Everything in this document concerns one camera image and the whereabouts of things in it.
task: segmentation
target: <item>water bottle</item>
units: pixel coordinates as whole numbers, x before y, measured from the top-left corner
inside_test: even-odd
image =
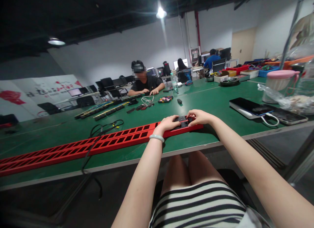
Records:
[[[171,75],[172,87],[176,91],[176,93],[179,94],[176,76],[174,75],[173,71],[170,73],[170,75]]]
[[[305,65],[294,95],[314,96],[314,58]]]

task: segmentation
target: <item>ceiling light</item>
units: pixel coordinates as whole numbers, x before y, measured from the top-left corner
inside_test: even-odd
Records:
[[[162,9],[162,7],[159,7],[159,8],[158,8],[158,13],[156,14],[156,17],[159,18],[159,19],[162,19],[162,18],[164,18],[165,16],[167,16],[167,12],[164,11],[164,10]]]
[[[48,40],[48,43],[49,44],[52,44],[52,45],[65,45],[65,42],[59,40],[58,38],[55,38],[55,37],[52,37]]]

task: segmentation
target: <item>red plastic rail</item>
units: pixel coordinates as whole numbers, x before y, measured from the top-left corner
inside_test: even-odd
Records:
[[[100,154],[149,141],[149,136],[160,122],[104,135],[91,149],[89,156]],[[182,121],[180,129],[166,131],[164,138],[203,128],[198,124],[187,127],[188,120]],[[0,160],[0,177],[39,167],[49,166],[85,157],[97,137],[68,143],[32,153]]]

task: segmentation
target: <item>black cable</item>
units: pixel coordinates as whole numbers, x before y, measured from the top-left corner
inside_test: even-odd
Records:
[[[87,151],[87,153],[86,153],[86,155],[85,155],[85,157],[84,157],[84,161],[83,161],[82,168],[81,168],[82,174],[84,174],[84,175],[87,174],[87,173],[85,173],[84,168],[85,168],[85,166],[86,166],[87,163],[88,163],[88,158],[87,158],[87,157],[88,157],[88,154],[89,154],[89,152],[91,151],[91,149],[95,146],[95,144],[100,140],[101,136],[104,135],[104,134],[106,134],[108,131],[111,131],[112,129],[115,129],[115,128],[118,127],[118,126],[121,126],[122,124],[124,124],[124,121],[121,120],[121,119],[119,119],[119,120],[114,121],[113,123],[109,123],[109,124],[106,124],[106,125],[98,124],[98,125],[96,125],[96,126],[94,126],[94,127],[92,128],[89,138],[92,138],[93,135],[94,135],[97,131],[99,131],[99,130],[101,130],[101,131],[98,133],[97,138],[96,138],[96,140],[94,141],[94,143],[88,148],[88,151]],[[108,125],[112,125],[112,127],[110,127],[109,129],[106,129],[106,130],[102,130],[103,127],[108,126]],[[93,132],[93,130],[94,130],[95,127],[97,127],[97,126],[101,126],[101,127],[100,127],[99,129],[97,129],[95,132]],[[98,198],[101,199],[101,197],[102,197],[102,186],[101,186],[101,183],[100,183],[100,181],[96,178],[96,176],[93,176],[93,175],[91,175],[91,176],[92,176],[92,178],[94,179],[94,181],[95,181],[95,182],[98,184],[98,186],[99,186],[99,196],[98,196]]]

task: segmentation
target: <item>thigh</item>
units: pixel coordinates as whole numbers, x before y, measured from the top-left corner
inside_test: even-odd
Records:
[[[172,156],[164,178],[161,196],[173,189],[190,186],[190,178],[187,166],[180,155]]]
[[[200,151],[191,152],[189,155],[189,177],[191,185],[211,180],[225,182],[219,172]]]

